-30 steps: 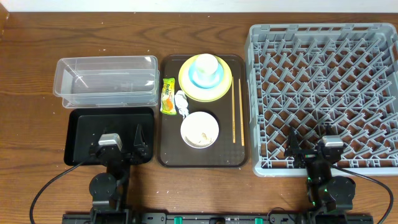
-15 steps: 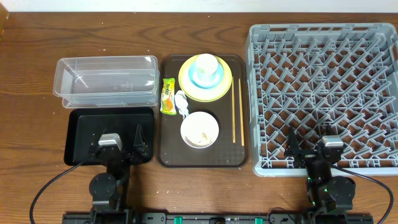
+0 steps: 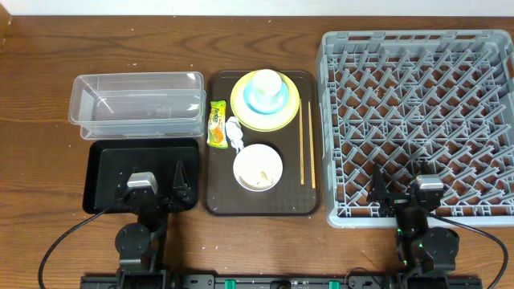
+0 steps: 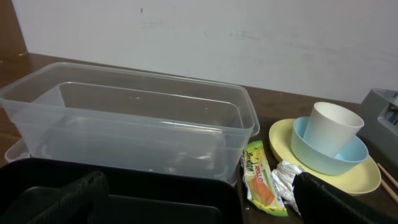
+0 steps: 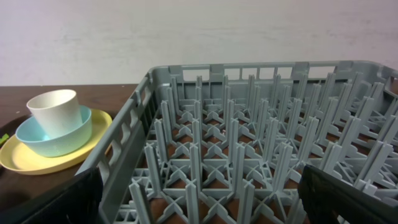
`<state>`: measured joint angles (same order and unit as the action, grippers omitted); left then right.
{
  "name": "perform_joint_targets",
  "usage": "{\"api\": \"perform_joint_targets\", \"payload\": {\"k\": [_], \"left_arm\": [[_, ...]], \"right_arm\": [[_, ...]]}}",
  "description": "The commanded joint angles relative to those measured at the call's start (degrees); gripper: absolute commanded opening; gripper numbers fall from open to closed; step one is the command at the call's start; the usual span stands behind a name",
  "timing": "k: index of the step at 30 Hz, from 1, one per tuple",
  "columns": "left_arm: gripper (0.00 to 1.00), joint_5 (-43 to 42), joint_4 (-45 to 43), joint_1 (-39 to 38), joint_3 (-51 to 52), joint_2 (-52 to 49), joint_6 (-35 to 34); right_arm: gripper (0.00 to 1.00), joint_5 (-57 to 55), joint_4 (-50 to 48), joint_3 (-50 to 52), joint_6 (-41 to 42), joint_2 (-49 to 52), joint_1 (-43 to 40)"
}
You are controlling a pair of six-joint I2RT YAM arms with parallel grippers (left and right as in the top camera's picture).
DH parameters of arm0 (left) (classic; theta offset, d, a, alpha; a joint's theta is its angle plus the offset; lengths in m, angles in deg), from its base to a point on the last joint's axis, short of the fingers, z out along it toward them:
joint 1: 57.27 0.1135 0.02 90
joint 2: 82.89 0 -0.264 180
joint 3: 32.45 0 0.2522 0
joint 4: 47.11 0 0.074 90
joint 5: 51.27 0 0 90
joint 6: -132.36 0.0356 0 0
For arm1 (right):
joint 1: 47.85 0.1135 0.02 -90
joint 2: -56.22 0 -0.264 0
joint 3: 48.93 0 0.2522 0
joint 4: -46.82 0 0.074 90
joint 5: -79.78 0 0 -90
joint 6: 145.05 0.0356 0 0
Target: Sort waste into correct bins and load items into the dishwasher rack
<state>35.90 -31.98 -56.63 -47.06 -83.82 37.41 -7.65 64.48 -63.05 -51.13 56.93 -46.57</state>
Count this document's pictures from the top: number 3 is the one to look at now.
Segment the white tissue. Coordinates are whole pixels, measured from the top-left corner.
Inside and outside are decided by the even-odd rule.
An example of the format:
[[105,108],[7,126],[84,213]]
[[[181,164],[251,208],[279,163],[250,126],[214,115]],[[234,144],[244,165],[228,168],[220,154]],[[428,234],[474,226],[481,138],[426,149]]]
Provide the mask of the white tissue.
[[230,145],[239,153],[244,148],[243,143],[243,130],[238,119],[235,116],[231,116],[228,118],[225,124],[226,127],[226,136],[230,141]]

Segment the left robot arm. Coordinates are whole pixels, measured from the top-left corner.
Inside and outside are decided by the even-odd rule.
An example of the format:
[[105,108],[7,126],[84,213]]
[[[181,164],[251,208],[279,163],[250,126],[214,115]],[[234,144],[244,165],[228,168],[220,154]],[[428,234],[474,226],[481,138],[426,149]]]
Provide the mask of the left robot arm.
[[133,173],[128,178],[116,199],[137,216],[137,221],[122,227],[116,235],[115,247],[120,255],[118,288],[174,286],[173,277],[162,265],[168,218],[190,209],[194,195],[182,161],[177,162],[170,191],[162,195],[153,173]]

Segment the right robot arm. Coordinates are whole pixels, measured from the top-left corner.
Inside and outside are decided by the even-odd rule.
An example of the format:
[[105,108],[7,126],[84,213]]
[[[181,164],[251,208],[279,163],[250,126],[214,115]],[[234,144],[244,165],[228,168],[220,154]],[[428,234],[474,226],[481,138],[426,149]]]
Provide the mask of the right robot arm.
[[429,226],[428,215],[440,207],[445,185],[422,164],[421,173],[406,191],[391,191],[379,165],[373,167],[368,202],[379,204],[381,217],[393,217],[397,224],[398,257],[406,270],[398,275],[400,288],[448,288],[446,274],[456,268],[459,235],[451,229]]

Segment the yellow green snack wrapper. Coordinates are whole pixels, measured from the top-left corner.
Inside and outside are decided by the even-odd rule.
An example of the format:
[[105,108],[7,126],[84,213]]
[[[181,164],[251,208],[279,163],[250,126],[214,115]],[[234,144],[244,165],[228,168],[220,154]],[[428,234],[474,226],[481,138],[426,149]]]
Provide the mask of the yellow green snack wrapper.
[[211,110],[208,119],[208,136],[206,143],[217,149],[227,149],[226,140],[226,101],[211,101]]

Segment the white bowl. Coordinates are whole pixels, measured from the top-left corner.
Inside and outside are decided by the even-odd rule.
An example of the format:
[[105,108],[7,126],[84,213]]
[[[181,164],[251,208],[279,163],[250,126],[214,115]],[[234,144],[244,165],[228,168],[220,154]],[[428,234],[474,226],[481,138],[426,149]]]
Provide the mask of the white bowl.
[[233,163],[235,180],[251,192],[264,192],[278,184],[284,171],[281,156],[265,144],[251,144],[237,153]]

